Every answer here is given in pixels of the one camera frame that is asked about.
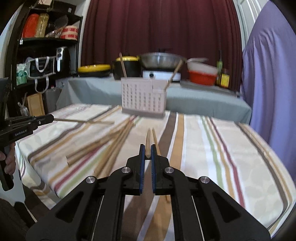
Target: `chopstick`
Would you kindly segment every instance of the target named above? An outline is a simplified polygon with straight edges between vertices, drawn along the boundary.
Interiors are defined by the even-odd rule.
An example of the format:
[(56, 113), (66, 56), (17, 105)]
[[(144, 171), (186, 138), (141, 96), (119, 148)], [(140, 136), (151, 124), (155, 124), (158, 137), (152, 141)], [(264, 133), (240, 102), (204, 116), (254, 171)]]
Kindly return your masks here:
[(115, 108), (109, 110), (108, 112), (104, 113), (103, 115), (99, 116), (97, 120), (94, 120), (94, 122), (97, 122), (97, 121), (101, 121), (107, 117), (109, 117), (110, 115), (112, 115), (114, 112), (116, 112), (118, 109), (120, 109), (121, 106), (116, 106)]
[(124, 125), (124, 127), (117, 134), (116, 139), (107, 147), (101, 161), (98, 163), (98, 165), (94, 169), (94, 174), (96, 177), (101, 173), (102, 169), (105, 167), (107, 161), (110, 159), (116, 147), (120, 144), (120, 141), (121, 142), (125, 141), (123, 140), (123, 137), (125, 136), (126, 132), (129, 130), (130, 128), (129, 126), (131, 126), (130, 120), (127, 122), (127, 124)]
[(170, 85), (170, 83), (173, 81), (173, 78), (175, 77), (176, 73), (180, 70), (180, 68), (182, 67), (183, 63), (184, 63), (184, 61), (182, 59), (180, 59), (177, 67), (175, 68), (175, 70), (174, 70), (172, 76), (170, 77), (167, 85), (165, 86), (165, 91), (167, 90), (167, 88)]
[(150, 128), (148, 129), (147, 136), (146, 136), (145, 156), (148, 159), (150, 159), (150, 157), (151, 157), (151, 130), (150, 130)]
[(156, 137), (154, 128), (152, 129), (152, 133), (153, 133), (153, 139), (154, 139), (157, 155), (160, 156), (161, 155), (160, 154), (160, 149), (159, 149), (159, 146), (158, 146), (157, 137)]
[[(156, 137), (154, 128), (152, 129), (152, 133), (153, 133), (153, 139), (154, 139), (154, 143), (155, 143), (155, 147), (156, 147), (156, 153), (157, 153), (157, 155), (161, 156), (161, 153), (160, 153), (160, 149), (159, 149), (159, 146), (158, 146), (157, 137)], [(166, 195), (165, 196), (165, 199), (166, 199), (166, 201), (168, 203), (171, 202), (170, 195)]]
[(102, 121), (102, 120), (72, 120), (72, 119), (60, 119), (54, 118), (55, 121), (66, 121), (66, 122), (78, 122), (78, 123), (90, 123), (90, 124), (106, 124), (106, 125), (113, 125), (114, 121)]
[(67, 157), (68, 166), (70, 167), (71, 165), (73, 165), (77, 161), (79, 161), (81, 158), (83, 158), (84, 156), (89, 154), (91, 151), (95, 150), (96, 148), (98, 148), (100, 146), (105, 145), (110, 140), (112, 140), (114, 138), (114, 136), (116, 136), (116, 134), (118, 134), (118, 132), (106, 135), (103, 138), (101, 138), (99, 141), (96, 141), (96, 142), (92, 143), (91, 145), (84, 147), (83, 149), (82, 148), (79, 149), (78, 151), (75, 152), (75, 154), (74, 153), (71, 154), (71, 156)]
[(123, 63), (123, 59), (122, 59), (122, 54), (121, 53), (119, 53), (119, 57), (120, 57), (120, 62), (121, 62), (121, 67), (122, 67), (123, 75), (124, 75), (125, 78), (127, 78), (126, 69), (124, 67), (124, 63)]
[(118, 134), (118, 132), (120, 130), (117, 130), (119, 127), (121, 127), (122, 125), (126, 125), (127, 123), (129, 122), (129, 119), (126, 119), (122, 122), (120, 122), (119, 124), (117, 124), (116, 126), (114, 126), (106, 135), (104, 135), (103, 137), (101, 137), (100, 139), (90, 143), (90, 144), (87, 144), (81, 148), (79, 148), (78, 150), (74, 151), (74, 152), (71, 152), (69, 154), (66, 155), (66, 158), (69, 159), (77, 154), (79, 154), (80, 152), (85, 152), (85, 150), (87, 148), (89, 148), (90, 146), (92, 145), (95, 145), (96, 143), (100, 143), (102, 141), (103, 138), (107, 137), (107, 136), (112, 136), (112, 138), (114, 138), (116, 135), (114, 134)]
[(99, 174), (100, 177), (106, 177), (110, 174), (110, 172), (114, 166), (114, 163), (117, 159), (117, 156), (118, 156), (122, 146), (124, 145), (124, 143), (127, 139), (127, 136), (129, 135), (129, 132), (131, 131), (133, 126), (134, 126), (133, 123), (131, 123), (131, 122), (128, 123), (122, 138), (120, 139), (119, 143), (116, 144), (116, 146), (112, 149), (112, 154), (109, 157), (108, 162), (106, 163), (104, 169), (100, 172), (100, 174)]

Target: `white plastic basket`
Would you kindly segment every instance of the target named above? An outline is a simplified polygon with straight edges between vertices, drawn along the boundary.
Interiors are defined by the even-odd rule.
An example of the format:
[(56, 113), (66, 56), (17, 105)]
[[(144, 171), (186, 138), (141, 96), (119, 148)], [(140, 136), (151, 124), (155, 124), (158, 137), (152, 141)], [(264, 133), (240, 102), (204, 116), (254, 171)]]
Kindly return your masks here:
[(165, 115), (167, 81), (121, 78), (122, 112), (161, 118)]

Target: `cardboard box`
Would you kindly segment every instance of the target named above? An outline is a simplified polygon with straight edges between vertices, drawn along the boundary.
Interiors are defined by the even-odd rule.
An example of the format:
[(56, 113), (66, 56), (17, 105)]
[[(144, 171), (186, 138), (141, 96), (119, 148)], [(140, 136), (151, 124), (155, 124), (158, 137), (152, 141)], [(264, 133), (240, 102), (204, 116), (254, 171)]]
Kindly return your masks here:
[(28, 96), (26, 100), (26, 106), (30, 112), (30, 115), (33, 115), (33, 116), (45, 115), (42, 95), (39, 93)]

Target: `human hand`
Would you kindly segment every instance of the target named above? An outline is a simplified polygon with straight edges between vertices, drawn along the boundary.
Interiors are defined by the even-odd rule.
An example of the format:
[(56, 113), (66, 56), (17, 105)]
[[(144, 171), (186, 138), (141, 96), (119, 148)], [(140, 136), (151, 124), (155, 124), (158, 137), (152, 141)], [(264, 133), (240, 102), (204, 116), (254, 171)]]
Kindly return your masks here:
[(10, 145), (10, 152), (5, 158), (4, 153), (0, 151), (0, 161), (4, 161), (6, 163), (6, 167), (4, 168), (4, 171), (6, 174), (12, 175), (15, 172), (15, 142)]

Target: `red curtain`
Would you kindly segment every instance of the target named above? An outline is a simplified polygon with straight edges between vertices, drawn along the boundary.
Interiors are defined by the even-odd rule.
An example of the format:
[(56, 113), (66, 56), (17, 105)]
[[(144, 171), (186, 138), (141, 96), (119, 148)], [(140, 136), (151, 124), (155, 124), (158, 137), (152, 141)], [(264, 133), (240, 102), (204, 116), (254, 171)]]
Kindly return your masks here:
[[(119, 52), (136, 56), (158, 49), (207, 57), (213, 66), (220, 49), (230, 88), (239, 88), (242, 45), (232, 0), (91, 0), (81, 65), (111, 63)], [(184, 66), (182, 78), (186, 71)]]

